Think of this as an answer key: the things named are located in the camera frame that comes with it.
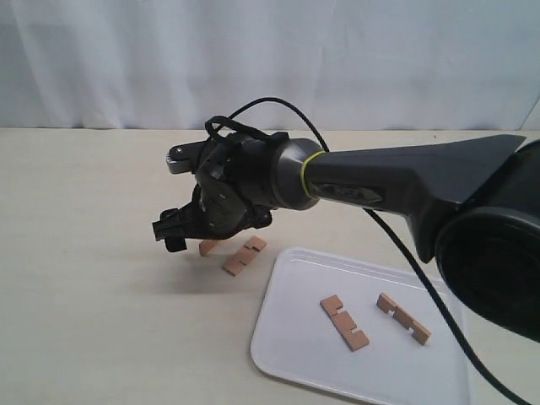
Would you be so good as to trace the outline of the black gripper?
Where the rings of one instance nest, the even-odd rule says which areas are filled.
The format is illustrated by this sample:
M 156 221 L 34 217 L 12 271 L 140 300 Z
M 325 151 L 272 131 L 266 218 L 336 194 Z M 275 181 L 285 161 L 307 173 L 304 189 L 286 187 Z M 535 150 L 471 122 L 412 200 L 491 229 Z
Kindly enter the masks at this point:
M 185 239 L 225 240 L 243 230 L 266 228 L 272 221 L 270 208 L 247 202 L 234 192 L 205 192 L 195 186 L 192 200 L 181 209 L 163 211 L 152 229 L 154 238 L 176 253 L 187 249 Z

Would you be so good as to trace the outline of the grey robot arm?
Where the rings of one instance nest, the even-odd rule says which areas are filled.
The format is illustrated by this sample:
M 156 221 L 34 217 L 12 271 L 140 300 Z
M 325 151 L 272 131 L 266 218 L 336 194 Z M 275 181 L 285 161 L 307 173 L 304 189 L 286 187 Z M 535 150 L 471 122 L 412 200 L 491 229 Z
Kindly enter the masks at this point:
M 418 258 L 484 319 L 539 338 L 539 144 L 495 135 L 454 143 L 326 152 L 284 132 L 176 146 L 173 174 L 196 186 L 164 211 L 154 236 L 168 251 L 271 224 L 277 208 L 321 200 L 406 219 Z

